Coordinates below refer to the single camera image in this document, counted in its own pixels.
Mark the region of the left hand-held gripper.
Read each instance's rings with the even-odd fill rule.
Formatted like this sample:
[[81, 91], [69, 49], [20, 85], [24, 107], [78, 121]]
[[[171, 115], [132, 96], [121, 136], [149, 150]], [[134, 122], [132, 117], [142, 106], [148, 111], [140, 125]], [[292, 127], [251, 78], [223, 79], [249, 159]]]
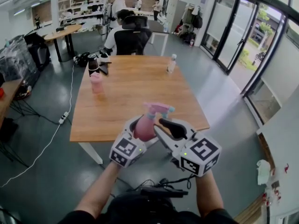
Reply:
[[121, 132], [116, 138], [110, 150], [109, 159], [123, 168], [127, 168], [140, 159], [147, 149], [159, 142], [158, 137], [149, 141], [141, 141], [133, 137], [137, 122], [142, 115], [134, 116], [129, 119]]

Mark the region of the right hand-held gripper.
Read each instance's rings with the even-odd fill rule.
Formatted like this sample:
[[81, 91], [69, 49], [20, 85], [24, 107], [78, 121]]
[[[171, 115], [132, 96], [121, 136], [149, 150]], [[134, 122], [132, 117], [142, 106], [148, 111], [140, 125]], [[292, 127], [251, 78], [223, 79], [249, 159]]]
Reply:
[[222, 147], [206, 136], [193, 136], [196, 129], [180, 119], [159, 119], [154, 132], [162, 144], [171, 150], [173, 162], [178, 168], [198, 177], [204, 176], [219, 160]]

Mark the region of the pink spray bottle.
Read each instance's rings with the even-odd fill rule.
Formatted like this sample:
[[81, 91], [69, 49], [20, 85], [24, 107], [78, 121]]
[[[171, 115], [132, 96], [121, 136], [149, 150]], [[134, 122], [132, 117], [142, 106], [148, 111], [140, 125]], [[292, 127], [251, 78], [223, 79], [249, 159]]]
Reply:
[[143, 142], [147, 142], [153, 138], [155, 138], [155, 132], [154, 132], [154, 124], [155, 124], [155, 114], [145, 114], [140, 117], [138, 120], [133, 136], [136, 139], [140, 139]]

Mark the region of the pink teal spray nozzle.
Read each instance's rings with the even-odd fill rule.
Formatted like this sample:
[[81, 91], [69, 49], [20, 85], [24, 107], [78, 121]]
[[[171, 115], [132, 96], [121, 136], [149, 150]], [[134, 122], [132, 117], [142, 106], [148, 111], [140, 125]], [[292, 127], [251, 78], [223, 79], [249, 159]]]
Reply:
[[156, 117], [156, 113], [161, 114], [163, 119], [167, 119], [169, 113], [175, 111], [174, 107], [162, 103], [144, 102], [143, 104], [148, 108], [148, 112], [146, 115], [149, 119], [154, 119]]

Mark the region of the person's right forearm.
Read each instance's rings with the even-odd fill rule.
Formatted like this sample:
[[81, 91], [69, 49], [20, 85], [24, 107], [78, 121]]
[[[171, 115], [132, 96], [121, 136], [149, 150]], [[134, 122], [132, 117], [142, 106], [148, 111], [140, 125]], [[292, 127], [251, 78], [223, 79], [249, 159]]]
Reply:
[[224, 204], [211, 170], [202, 177], [196, 177], [197, 207], [201, 217], [213, 210], [223, 209]]

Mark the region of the person's left forearm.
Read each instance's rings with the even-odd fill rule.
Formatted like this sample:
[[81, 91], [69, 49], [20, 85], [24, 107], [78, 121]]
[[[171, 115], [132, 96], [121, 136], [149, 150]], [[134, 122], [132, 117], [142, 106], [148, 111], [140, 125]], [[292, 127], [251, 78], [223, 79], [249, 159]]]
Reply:
[[85, 211], [97, 218], [106, 205], [121, 166], [110, 162], [99, 178], [89, 187], [75, 210]]

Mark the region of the clear plastic water bottle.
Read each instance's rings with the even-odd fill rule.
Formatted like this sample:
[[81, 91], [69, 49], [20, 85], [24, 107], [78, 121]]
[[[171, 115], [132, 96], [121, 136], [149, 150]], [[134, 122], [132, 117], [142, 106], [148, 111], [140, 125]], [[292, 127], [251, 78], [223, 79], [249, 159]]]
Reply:
[[176, 59], [177, 59], [177, 55], [176, 54], [172, 54], [171, 60], [169, 61], [167, 69], [166, 69], [166, 71], [168, 73], [172, 73], [174, 71], [175, 66], [176, 66]]

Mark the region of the dark brown lidded bottle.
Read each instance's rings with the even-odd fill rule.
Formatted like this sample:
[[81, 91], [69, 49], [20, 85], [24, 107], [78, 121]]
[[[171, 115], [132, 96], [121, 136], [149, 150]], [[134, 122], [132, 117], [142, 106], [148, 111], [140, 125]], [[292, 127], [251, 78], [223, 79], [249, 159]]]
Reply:
[[99, 73], [99, 64], [98, 64], [98, 56], [96, 54], [89, 54], [88, 57], [88, 71], [89, 71], [89, 76], [93, 73]]

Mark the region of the white table leg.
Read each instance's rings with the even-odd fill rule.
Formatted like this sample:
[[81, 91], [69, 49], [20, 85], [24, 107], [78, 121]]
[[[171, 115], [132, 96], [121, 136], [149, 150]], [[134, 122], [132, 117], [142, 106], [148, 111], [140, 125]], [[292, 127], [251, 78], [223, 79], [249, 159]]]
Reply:
[[99, 165], [103, 164], [102, 158], [98, 155], [98, 153], [95, 151], [95, 149], [92, 147], [92, 145], [89, 142], [79, 142], [78, 143], [85, 151], [86, 153]]

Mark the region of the black chest-mounted device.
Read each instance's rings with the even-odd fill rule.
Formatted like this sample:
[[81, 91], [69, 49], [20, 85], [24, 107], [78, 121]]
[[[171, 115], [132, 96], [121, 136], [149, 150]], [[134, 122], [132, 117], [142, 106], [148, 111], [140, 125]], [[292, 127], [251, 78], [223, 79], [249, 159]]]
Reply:
[[177, 190], [177, 189], [144, 187], [140, 189], [140, 194], [143, 196], [161, 197], [161, 198], [182, 198], [188, 195], [188, 191]]

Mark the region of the pink tumbler with lid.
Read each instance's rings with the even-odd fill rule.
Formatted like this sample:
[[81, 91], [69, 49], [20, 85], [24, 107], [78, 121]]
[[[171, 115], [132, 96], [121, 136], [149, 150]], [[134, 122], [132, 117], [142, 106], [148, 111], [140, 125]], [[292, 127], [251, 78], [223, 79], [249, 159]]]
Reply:
[[103, 93], [103, 77], [100, 73], [94, 72], [90, 75], [90, 81], [92, 85], [92, 91], [95, 94]]

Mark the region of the black flat tool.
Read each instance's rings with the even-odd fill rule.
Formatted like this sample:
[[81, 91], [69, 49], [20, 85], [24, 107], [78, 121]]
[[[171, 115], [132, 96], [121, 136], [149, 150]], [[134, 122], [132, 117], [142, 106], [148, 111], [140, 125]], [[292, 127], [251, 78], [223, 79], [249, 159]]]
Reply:
[[108, 75], [108, 65], [111, 64], [111, 62], [101, 62], [99, 65], [99, 70], [102, 72], [105, 76]]

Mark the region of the white power strip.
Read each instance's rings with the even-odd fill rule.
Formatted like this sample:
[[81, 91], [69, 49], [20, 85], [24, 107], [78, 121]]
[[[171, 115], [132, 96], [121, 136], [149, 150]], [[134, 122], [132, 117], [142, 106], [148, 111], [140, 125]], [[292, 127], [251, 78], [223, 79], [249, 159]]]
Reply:
[[69, 113], [68, 112], [65, 112], [63, 115], [62, 115], [62, 117], [60, 118], [60, 120], [59, 120], [59, 124], [60, 125], [62, 125], [64, 122], [65, 122], [65, 120], [68, 118], [68, 116], [69, 116]]

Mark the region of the person's black clothing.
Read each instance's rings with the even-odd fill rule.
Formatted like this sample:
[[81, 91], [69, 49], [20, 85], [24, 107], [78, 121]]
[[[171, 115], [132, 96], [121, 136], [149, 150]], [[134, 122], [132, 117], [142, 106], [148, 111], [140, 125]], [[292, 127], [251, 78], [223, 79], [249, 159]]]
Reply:
[[94, 218], [83, 210], [68, 213], [57, 224], [238, 224], [225, 209], [205, 217], [189, 211], [176, 211], [169, 199], [152, 202], [145, 196], [127, 194], [113, 199], [107, 212]]

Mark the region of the white crumpled cloth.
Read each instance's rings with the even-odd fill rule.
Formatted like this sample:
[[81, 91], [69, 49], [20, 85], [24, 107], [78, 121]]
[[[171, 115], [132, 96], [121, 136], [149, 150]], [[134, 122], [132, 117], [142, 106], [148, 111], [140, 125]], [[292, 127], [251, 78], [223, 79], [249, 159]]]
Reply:
[[259, 160], [257, 162], [257, 184], [266, 184], [270, 177], [271, 166], [266, 160]]

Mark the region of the black bag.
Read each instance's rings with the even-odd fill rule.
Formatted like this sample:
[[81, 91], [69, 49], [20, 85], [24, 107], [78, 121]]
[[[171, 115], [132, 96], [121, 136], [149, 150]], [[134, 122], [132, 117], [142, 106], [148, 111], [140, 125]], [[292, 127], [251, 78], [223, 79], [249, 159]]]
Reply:
[[78, 54], [73, 58], [74, 65], [77, 67], [86, 67], [88, 63], [89, 52], [85, 52], [83, 54]]

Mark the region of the black mesh office chair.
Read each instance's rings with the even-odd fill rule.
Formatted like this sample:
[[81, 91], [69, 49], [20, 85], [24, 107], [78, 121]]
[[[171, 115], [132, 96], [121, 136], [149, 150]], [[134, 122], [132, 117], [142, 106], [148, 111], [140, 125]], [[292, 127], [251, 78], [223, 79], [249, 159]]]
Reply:
[[152, 36], [146, 16], [128, 16], [122, 30], [114, 34], [117, 55], [143, 55], [144, 48]]

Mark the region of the stack of wooden planks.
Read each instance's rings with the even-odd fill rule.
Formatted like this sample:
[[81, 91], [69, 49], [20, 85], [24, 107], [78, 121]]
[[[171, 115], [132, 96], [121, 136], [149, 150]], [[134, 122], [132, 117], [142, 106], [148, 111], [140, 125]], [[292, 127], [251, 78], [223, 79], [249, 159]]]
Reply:
[[260, 195], [243, 212], [234, 218], [238, 224], [254, 224], [262, 215], [263, 195]]

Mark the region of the dark table with white legs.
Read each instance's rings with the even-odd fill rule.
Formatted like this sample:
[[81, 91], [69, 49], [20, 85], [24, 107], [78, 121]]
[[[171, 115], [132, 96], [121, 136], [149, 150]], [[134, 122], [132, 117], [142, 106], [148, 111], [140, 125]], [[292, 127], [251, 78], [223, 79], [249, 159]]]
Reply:
[[165, 47], [167, 44], [169, 33], [167, 31], [164, 32], [163, 25], [160, 24], [158, 21], [148, 20], [148, 27], [152, 31], [152, 35], [151, 35], [150, 42], [149, 42], [150, 44], [152, 44], [152, 45], [154, 44], [154, 39], [155, 39], [156, 35], [160, 35], [160, 36], [164, 37], [164, 42], [163, 42], [163, 46], [162, 46], [161, 54], [160, 54], [160, 56], [163, 56], [164, 52], [165, 52]]

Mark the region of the black framed glass door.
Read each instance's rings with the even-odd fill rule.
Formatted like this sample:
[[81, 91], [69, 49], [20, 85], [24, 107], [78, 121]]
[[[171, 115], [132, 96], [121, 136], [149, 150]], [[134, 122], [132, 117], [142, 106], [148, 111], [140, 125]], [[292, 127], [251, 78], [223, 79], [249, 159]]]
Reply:
[[257, 11], [257, 2], [254, 0], [234, 2], [228, 24], [215, 54], [215, 61], [226, 75], [230, 74], [244, 48]]

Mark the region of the coat rack with clothes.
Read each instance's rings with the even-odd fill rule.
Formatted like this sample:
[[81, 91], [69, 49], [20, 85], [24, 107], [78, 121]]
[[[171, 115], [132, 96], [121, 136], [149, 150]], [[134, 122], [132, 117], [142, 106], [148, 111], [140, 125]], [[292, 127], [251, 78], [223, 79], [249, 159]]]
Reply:
[[200, 11], [200, 6], [189, 3], [185, 8], [180, 27], [178, 29], [179, 38], [191, 47], [194, 45], [197, 36], [195, 34], [195, 30], [201, 29], [203, 25]]

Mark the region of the white locker cabinet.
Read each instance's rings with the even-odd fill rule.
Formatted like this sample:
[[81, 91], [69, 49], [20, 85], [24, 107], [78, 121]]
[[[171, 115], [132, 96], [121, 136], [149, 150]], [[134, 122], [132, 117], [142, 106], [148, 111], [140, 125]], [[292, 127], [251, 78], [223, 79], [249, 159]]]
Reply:
[[168, 0], [166, 22], [168, 33], [173, 33], [180, 23], [187, 3], [180, 0]]

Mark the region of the round wooden table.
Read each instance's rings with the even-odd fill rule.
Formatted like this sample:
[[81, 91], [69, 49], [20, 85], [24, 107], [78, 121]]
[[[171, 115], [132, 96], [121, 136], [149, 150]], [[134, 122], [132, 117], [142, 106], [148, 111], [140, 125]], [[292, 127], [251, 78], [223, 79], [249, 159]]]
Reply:
[[[76, 52], [74, 50], [73, 47], [73, 42], [72, 42], [72, 34], [79, 31], [82, 28], [81, 24], [74, 24], [74, 25], [69, 25], [63, 28], [59, 28], [58, 31], [53, 32], [53, 33], [49, 33], [47, 34], [44, 39], [45, 41], [53, 41], [54, 42], [54, 46], [56, 49], [56, 53], [57, 53], [57, 57], [58, 57], [58, 61], [60, 63], [63, 62], [67, 62], [71, 59], [73, 59], [76, 56]], [[58, 39], [65, 39], [66, 42], [66, 47], [67, 47], [67, 53], [61, 54], [59, 47], [58, 47], [58, 43], [57, 40]]]

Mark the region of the wooden side desk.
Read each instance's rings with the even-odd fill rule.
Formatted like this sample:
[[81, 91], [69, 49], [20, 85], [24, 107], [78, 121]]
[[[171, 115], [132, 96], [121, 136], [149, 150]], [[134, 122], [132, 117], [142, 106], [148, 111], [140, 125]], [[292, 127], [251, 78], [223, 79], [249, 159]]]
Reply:
[[14, 81], [4, 82], [2, 89], [4, 91], [3, 97], [0, 98], [0, 129], [8, 111], [8, 108], [15, 97], [16, 92], [18, 91], [21, 85], [22, 79], [17, 79]]

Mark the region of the plastic wrapped black crate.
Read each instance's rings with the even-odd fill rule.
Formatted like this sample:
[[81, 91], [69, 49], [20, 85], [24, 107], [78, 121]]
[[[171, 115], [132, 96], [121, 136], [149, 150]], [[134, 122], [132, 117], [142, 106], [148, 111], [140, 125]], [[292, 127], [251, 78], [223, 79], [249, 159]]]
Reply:
[[26, 85], [34, 86], [40, 76], [27, 43], [22, 35], [9, 41], [9, 46], [0, 49], [0, 74], [4, 81], [22, 79]]

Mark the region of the red and white wall clips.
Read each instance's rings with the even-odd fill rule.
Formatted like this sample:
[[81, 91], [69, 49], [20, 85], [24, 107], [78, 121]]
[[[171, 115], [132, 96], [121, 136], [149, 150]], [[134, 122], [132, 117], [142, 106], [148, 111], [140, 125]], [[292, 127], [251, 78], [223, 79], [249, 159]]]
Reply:
[[280, 180], [287, 174], [288, 169], [289, 164], [287, 163], [283, 168], [274, 168], [270, 171], [263, 193], [263, 201], [266, 207], [270, 207], [275, 201], [280, 202]]

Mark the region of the white wall shelving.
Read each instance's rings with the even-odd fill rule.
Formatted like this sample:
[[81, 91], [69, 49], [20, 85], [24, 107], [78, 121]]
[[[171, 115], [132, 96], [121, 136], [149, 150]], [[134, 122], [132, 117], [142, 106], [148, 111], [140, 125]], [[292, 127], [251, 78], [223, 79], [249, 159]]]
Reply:
[[59, 0], [59, 22], [61, 25], [77, 20], [93, 19], [97, 24], [105, 24], [108, 0]]

